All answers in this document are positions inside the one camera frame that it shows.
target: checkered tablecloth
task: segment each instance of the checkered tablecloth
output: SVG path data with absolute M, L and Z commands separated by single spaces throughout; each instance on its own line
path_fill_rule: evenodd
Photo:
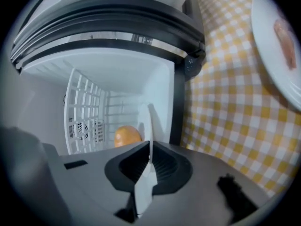
M 273 196 L 297 171 L 301 113 L 262 64 L 252 34 L 252 0 L 198 2 L 207 56 L 200 74 L 185 85 L 181 144 L 221 158 Z

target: raw chicken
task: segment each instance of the raw chicken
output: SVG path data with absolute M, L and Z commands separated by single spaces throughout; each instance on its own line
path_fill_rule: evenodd
M 274 30 L 279 38 L 289 68 L 296 68 L 295 47 L 288 31 L 287 22 L 284 19 L 277 19 L 274 23 Z

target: freezer compartment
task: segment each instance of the freezer compartment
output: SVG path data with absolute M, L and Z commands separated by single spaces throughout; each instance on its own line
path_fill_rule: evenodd
M 114 147 L 118 127 L 138 127 L 142 104 L 150 109 L 154 140 L 169 142 L 174 99 L 171 61 L 124 49 L 82 48 L 35 60 L 24 67 L 21 76 L 35 77 L 47 83 L 48 89 L 64 88 L 64 113 L 60 119 L 63 129 L 59 133 L 65 141 L 60 142 L 63 145 L 51 143 L 64 147 L 62 153 Z M 44 108 L 45 116 L 51 117 L 48 105 Z M 33 110 L 30 113 L 28 117 L 39 116 Z M 34 134 L 40 137 L 38 130 Z

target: yellow and white gingham fabric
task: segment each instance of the yellow and white gingham fabric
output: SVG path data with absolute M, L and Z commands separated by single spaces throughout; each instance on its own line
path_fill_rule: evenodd
M 260 60 L 252 0 L 198 2 L 207 56 L 200 74 L 185 85 L 181 144 L 221 158 L 273 196 L 296 173 L 301 113 Z

